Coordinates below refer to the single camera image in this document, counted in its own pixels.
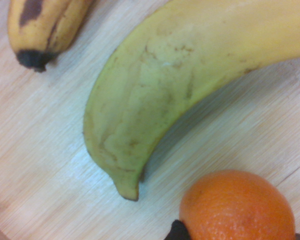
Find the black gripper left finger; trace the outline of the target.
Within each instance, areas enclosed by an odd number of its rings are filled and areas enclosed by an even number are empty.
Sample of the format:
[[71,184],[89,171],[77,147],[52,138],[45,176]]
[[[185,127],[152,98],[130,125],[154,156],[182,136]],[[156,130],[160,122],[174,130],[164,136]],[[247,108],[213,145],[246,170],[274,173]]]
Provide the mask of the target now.
[[191,237],[185,224],[176,219],[172,222],[170,231],[164,240],[191,240]]

